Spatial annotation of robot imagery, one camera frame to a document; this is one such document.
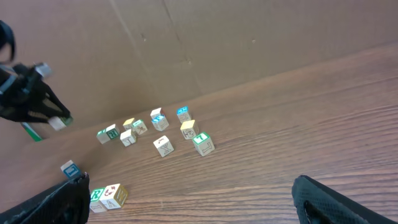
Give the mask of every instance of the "wooden table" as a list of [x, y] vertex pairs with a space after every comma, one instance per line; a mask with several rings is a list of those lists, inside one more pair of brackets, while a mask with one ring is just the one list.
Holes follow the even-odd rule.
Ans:
[[[175, 111], [184, 105], [216, 146], [206, 157], [180, 132]], [[129, 191], [123, 209], [92, 213], [90, 222], [297, 223], [291, 187], [300, 174], [398, 221], [396, 44], [164, 110], [163, 132], [149, 111], [134, 115], [149, 131], [133, 146], [101, 145], [96, 132], [109, 122], [3, 156], [1, 211], [65, 179], [60, 166], [72, 159], [91, 189], [121, 183]], [[163, 135], [175, 148], [165, 158], [152, 143]]]

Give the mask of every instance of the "brown wall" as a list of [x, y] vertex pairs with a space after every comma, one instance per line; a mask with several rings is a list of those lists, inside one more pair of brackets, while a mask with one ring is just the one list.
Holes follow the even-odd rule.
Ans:
[[14, 29], [18, 60], [55, 71], [47, 83], [72, 111], [73, 130], [395, 41], [397, 8], [395, 0], [0, 0], [0, 19]]

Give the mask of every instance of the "toy block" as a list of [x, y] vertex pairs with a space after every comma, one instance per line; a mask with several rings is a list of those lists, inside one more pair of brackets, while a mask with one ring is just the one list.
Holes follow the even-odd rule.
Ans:
[[213, 141], [211, 141], [210, 136], [206, 132], [198, 134], [192, 141], [195, 145], [195, 149], [201, 156], [205, 156], [215, 149]]
[[190, 121], [192, 119], [187, 106], [178, 109], [177, 116], [181, 123], [184, 123], [184, 121]]
[[122, 140], [124, 146], [129, 146], [131, 144], [136, 143], [137, 138], [136, 135], [134, 134], [134, 131], [131, 129], [128, 129], [127, 131], [123, 132], [120, 135], [120, 140]]
[[105, 188], [94, 189], [91, 193], [90, 209], [95, 213], [106, 212], [108, 209], [100, 201], [101, 195], [104, 193]]
[[145, 123], [144, 123], [144, 121], [142, 119], [134, 122], [132, 124], [132, 128], [133, 128], [133, 130], [135, 130], [135, 132], [138, 135], [141, 135], [141, 134], [143, 134], [144, 132], [146, 132], [148, 130], [147, 126], [145, 125]]
[[198, 124], [195, 120], [184, 121], [180, 129], [185, 139], [193, 139], [199, 134]]
[[121, 184], [113, 184], [105, 187], [104, 193], [99, 200], [107, 209], [121, 208], [128, 194]]
[[120, 135], [120, 130], [116, 126], [116, 124], [112, 124], [111, 126], [105, 129], [106, 134], [109, 136], [110, 139], [114, 139]]
[[72, 117], [69, 118], [60, 118], [60, 117], [52, 117], [49, 119], [49, 124], [53, 127], [54, 130], [59, 131], [63, 128], [69, 126], [73, 121]]
[[162, 136], [158, 140], [154, 141], [154, 145], [162, 157], [165, 157], [170, 154], [170, 152], [174, 151], [172, 144], [166, 136]]
[[159, 115], [152, 120], [152, 124], [158, 131], [163, 131], [169, 126], [169, 122], [167, 121], [164, 115]]
[[80, 175], [80, 169], [72, 160], [69, 160], [66, 164], [62, 165], [61, 170], [69, 179], [73, 179]]
[[152, 119], [155, 119], [155, 118], [156, 118], [157, 116], [159, 116], [159, 115], [164, 115], [164, 112], [163, 112], [162, 108], [154, 109], [154, 110], [150, 113], [150, 116], [151, 116]]
[[124, 122], [123, 127], [127, 131], [128, 129], [132, 129], [132, 124], [134, 123], [134, 118], [128, 119]]
[[111, 140], [111, 138], [106, 134], [106, 129], [98, 131], [97, 138], [101, 144], [104, 144]]

